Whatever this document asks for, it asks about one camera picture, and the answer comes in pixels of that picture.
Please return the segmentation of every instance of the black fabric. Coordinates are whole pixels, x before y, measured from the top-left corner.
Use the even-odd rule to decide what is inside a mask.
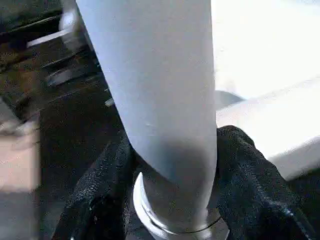
[[[217,150],[218,208],[233,239],[316,239],[300,199],[247,134],[234,126],[219,128]],[[135,166],[122,133],[78,182],[53,239],[125,239]],[[130,232],[128,239],[150,237],[142,224]]]
[[[125,239],[134,170],[134,152],[122,131],[78,181],[52,239]]]
[[[218,208],[237,240],[316,239],[277,168],[241,129],[217,130]]]

